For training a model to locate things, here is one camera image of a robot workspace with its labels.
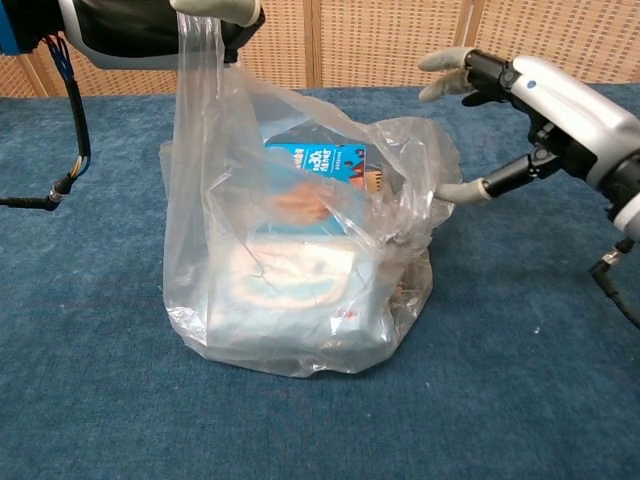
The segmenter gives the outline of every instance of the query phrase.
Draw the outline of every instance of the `blue carpet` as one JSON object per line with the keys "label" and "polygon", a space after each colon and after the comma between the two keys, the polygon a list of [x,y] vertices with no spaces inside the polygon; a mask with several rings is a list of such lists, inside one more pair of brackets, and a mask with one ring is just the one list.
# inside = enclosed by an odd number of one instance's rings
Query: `blue carpet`
{"label": "blue carpet", "polygon": [[[599,90],[640,115],[640,85]],[[438,120],[465,178],[529,150],[506,106],[312,92],[361,122]],[[287,379],[201,359],[162,303],[159,145],[174,99],[85,99],[93,167],[54,214],[0,210],[2,479],[640,478],[640,331],[587,269],[620,239],[562,173],[459,208],[435,290],[388,362]],[[65,99],[0,100],[0,194],[76,151]],[[640,308],[640,252],[614,276]]]}

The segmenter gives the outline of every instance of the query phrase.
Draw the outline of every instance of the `robotic hand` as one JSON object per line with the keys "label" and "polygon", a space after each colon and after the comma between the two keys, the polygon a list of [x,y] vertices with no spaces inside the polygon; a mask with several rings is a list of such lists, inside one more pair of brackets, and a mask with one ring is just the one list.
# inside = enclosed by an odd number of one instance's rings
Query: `robotic hand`
{"label": "robotic hand", "polygon": [[563,170],[587,183],[608,201],[608,219],[626,238],[607,252],[590,273],[638,328],[607,271],[640,241],[640,120],[544,59],[516,56],[505,61],[469,47],[445,49],[419,63],[425,72],[447,71],[420,92],[432,102],[467,94],[468,107],[510,103],[531,120],[531,152],[464,184],[440,185],[435,196],[456,204],[488,201]]}
{"label": "robotic hand", "polygon": [[265,21],[260,0],[0,0],[0,55],[23,55],[46,43],[69,94],[78,156],[69,172],[41,198],[0,198],[11,208],[53,211],[89,168],[89,131],[66,39],[103,70],[175,70],[179,35],[176,11],[221,21],[224,61]]}

